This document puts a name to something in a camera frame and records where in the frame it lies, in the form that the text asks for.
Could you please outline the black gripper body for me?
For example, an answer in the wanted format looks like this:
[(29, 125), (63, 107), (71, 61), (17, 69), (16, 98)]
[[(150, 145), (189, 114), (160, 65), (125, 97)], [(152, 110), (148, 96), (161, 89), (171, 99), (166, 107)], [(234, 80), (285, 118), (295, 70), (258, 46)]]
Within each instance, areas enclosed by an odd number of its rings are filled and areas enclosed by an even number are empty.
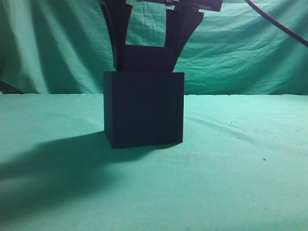
[(192, 7), (207, 11), (220, 12), (223, 0), (144, 0), (146, 2), (175, 7)]

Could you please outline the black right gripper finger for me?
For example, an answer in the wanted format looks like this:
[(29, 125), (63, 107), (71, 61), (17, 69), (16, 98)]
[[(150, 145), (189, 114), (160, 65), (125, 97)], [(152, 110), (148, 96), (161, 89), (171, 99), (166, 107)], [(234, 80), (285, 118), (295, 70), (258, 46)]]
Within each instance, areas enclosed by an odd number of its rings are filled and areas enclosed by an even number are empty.
[(187, 41), (201, 24), (204, 13), (192, 7), (175, 7), (166, 10), (165, 49), (167, 67), (172, 72)]

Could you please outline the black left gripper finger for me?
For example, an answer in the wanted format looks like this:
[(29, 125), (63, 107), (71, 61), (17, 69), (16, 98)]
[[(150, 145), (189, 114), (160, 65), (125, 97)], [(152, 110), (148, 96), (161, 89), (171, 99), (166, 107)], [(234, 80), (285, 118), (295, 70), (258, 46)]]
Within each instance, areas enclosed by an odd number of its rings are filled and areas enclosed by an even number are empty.
[(101, 3), (116, 70), (124, 69), (125, 45), (132, 8), (125, 0), (103, 0)]

